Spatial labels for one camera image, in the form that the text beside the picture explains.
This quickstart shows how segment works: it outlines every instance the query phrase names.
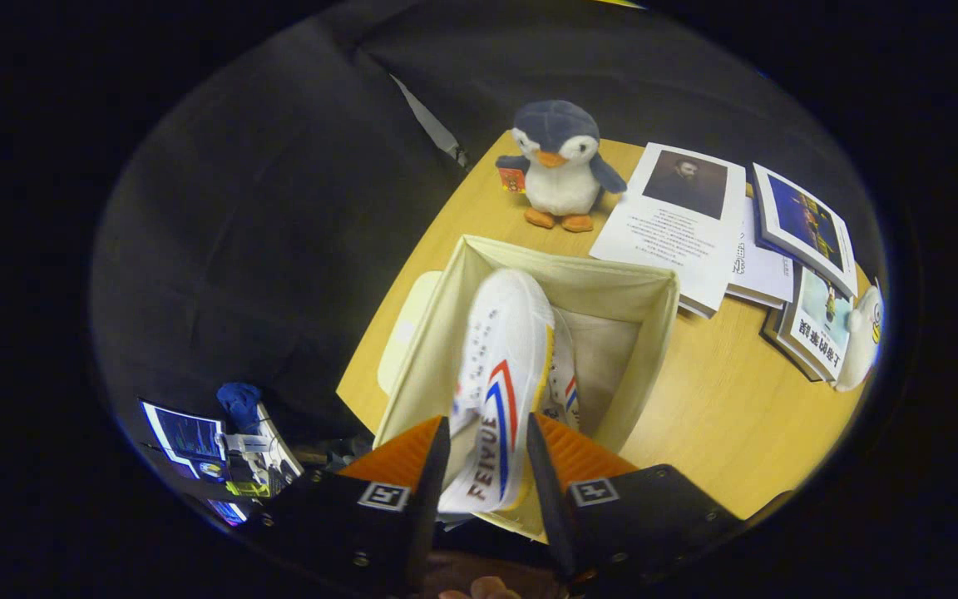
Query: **beige fabric bin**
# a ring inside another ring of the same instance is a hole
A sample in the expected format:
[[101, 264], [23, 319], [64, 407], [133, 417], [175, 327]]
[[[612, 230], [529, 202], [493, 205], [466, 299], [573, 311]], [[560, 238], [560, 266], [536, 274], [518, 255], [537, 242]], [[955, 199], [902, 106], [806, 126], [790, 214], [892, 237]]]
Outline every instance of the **beige fabric bin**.
[[[438, 414], [448, 414], [468, 310], [490, 273], [518, 269], [535, 277], [565, 315], [575, 345], [582, 432], [619, 452], [660, 372], [679, 300], [672, 270], [540, 251], [464, 235], [438, 280], [407, 350], [376, 446]], [[474, 447], [474, 428], [453, 439], [446, 482]], [[516, 509], [477, 514], [499, 527], [545, 541], [536, 493]]]

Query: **portrait photo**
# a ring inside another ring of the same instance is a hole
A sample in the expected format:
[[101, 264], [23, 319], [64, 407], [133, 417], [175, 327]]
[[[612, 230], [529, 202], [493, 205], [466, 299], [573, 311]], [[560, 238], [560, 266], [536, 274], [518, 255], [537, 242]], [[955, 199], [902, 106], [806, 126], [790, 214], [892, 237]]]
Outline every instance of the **portrait photo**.
[[837, 243], [837, 231], [830, 213], [796, 187], [775, 177], [769, 181], [778, 211], [778, 226], [840, 269], [841, 246]]
[[727, 192], [727, 167], [684, 153], [661, 151], [643, 195], [719, 219]]

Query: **stack of books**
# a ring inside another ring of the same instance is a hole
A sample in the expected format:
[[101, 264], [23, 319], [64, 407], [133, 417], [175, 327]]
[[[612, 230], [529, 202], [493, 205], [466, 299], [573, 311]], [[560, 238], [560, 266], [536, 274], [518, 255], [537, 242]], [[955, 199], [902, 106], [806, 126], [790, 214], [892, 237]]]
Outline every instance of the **stack of books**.
[[837, 380], [858, 295], [845, 221], [814, 194], [753, 164], [760, 239], [794, 258], [793, 297], [768, 314], [762, 334], [810, 380]]
[[650, 143], [590, 255], [676, 270], [679, 306], [707, 319], [725, 295], [771, 308], [764, 337], [835, 380], [858, 295], [845, 221], [782, 175], [753, 174], [750, 189], [738, 164]]

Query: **white sneaker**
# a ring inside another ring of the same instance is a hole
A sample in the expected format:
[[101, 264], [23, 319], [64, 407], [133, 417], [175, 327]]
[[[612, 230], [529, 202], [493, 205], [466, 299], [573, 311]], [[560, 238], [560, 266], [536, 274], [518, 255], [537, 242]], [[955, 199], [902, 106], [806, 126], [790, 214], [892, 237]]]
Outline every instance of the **white sneaker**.
[[549, 418], [569, 425], [578, 431], [579, 389], [575, 384], [575, 348], [571, 344], [571, 331], [567, 329], [564, 315], [556, 308], [554, 341], [552, 341], [552, 365], [549, 367], [549, 388], [541, 412]]
[[527, 414], [546, 392], [552, 346], [554, 315], [535, 278], [520, 270], [487, 277], [468, 314], [450, 414], [452, 432], [479, 418], [475, 450], [442, 492], [439, 512], [493, 512], [522, 500]]

